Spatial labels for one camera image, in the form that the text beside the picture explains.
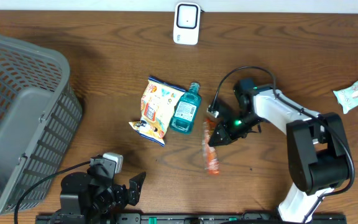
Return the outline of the red orange snack bar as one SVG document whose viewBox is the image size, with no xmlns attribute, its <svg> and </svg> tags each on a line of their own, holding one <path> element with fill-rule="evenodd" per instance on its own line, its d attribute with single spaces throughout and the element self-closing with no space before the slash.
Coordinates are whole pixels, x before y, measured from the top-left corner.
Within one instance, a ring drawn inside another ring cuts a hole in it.
<svg viewBox="0 0 358 224">
<path fill-rule="evenodd" d="M 218 175 L 219 174 L 219 161 L 216 150 L 214 147 L 210 146 L 209 140 L 213 134 L 216 123 L 212 122 L 210 119 L 206 118 L 203 123 L 203 157 L 205 169 L 208 171 L 209 175 Z"/>
</svg>

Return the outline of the teal mouthwash bottle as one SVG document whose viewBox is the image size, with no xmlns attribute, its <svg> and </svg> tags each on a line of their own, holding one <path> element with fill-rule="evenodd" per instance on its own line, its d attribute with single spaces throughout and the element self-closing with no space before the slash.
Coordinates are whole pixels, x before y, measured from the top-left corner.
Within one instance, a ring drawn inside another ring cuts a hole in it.
<svg viewBox="0 0 358 224">
<path fill-rule="evenodd" d="M 192 132 L 196 114 L 201 104 L 199 90 L 200 84 L 193 82 L 189 90 L 179 99 L 170 122 L 170 127 L 174 131 L 183 134 L 190 134 Z"/>
</svg>

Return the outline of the yellow snack bag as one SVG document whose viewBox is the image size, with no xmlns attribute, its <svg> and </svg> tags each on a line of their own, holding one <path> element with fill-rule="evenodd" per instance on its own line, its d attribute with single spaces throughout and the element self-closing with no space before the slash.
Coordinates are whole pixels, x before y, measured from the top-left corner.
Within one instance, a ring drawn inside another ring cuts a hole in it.
<svg viewBox="0 0 358 224">
<path fill-rule="evenodd" d="M 140 100 L 140 121 L 131 121 L 130 126 L 143 138 L 164 146 L 164 136 L 175 107 L 185 92 L 186 90 L 179 86 L 149 77 Z"/>
</svg>

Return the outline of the light teal wipes packet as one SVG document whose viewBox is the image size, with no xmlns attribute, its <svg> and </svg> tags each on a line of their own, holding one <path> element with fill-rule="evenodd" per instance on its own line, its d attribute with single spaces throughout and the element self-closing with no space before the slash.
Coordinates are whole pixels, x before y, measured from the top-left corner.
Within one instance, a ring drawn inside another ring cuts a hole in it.
<svg viewBox="0 0 358 224">
<path fill-rule="evenodd" d="M 347 114 L 350 110 L 358 106 L 358 81 L 350 87 L 333 91 L 337 102 L 342 106 L 342 111 Z"/>
</svg>

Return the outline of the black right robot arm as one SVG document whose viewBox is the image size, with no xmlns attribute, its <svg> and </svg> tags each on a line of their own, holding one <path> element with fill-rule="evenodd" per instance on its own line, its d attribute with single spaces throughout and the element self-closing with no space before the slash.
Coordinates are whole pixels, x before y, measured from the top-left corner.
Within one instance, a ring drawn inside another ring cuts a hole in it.
<svg viewBox="0 0 358 224">
<path fill-rule="evenodd" d="M 278 206 L 278 214 L 283 222 L 311 223 L 324 198 L 349 190 L 354 182 L 354 163 L 340 116 L 308 110 L 273 85 L 257 86 L 250 78 L 238 81 L 233 92 L 241 109 L 239 114 L 217 99 L 207 109 L 220 120 L 209 146 L 225 146 L 246 138 L 262 122 L 281 130 L 287 138 L 293 183 Z M 342 189 L 343 182 L 348 186 Z"/>
</svg>

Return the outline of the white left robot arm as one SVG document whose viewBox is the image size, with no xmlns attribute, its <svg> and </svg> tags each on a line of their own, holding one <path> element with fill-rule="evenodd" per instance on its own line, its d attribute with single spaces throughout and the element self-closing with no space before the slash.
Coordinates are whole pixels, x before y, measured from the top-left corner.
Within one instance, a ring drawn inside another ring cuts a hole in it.
<svg viewBox="0 0 358 224">
<path fill-rule="evenodd" d="M 129 180 L 129 186 L 114 182 L 120 173 L 123 156 L 104 154 L 92 157 L 86 172 L 74 172 L 63 178 L 60 193 L 61 223 L 115 223 L 110 210 L 135 206 L 140 200 L 147 173 Z"/>
</svg>

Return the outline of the white barcode scanner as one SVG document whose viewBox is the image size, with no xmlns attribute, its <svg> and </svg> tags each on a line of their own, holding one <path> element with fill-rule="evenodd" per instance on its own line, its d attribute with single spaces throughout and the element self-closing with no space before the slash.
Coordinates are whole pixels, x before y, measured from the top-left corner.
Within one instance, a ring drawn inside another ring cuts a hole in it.
<svg viewBox="0 0 358 224">
<path fill-rule="evenodd" d="M 196 45 L 200 32 L 201 7 L 193 2 L 179 2 L 175 6 L 173 41 L 176 44 Z"/>
</svg>

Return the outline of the grey plastic basket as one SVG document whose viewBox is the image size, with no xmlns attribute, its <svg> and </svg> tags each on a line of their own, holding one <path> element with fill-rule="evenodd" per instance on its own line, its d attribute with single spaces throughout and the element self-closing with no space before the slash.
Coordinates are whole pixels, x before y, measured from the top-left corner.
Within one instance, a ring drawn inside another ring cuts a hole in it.
<svg viewBox="0 0 358 224">
<path fill-rule="evenodd" d="M 0 35 L 0 215 L 43 202 L 83 114 L 59 52 Z"/>
</svg>

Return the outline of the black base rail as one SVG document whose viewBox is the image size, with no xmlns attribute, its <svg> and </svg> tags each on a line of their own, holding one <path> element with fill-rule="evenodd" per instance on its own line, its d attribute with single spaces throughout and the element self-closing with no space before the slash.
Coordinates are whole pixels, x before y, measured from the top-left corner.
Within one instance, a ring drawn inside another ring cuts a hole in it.
<svg viewBox="0 0 358 224">
<path fill-rule="evenodd" d="M 81 223 L 77 221 L 62 221 L 63 215 L 37 215 L 35 218 L 36 224 L 52 223 L 50 220 L 55 216 L 55 223 Z M 282 221 L 278 215 L 267 212 L 247 212 L 242 215 L 225 214 L 225 215 L 143 215 L 140 213 L 116 213 L 112 215 L 104 214 L 96 223 L 113 223 L 113 224 L 186 224 L 186 223 L 200 223 L 200 224 L 214 224 L 214 223 L 290 223 Z M 347 219 L 345 215 L 313 215 L 312 221 L 308 223 L 313 224 L 346 224 Z"/>
</svg>

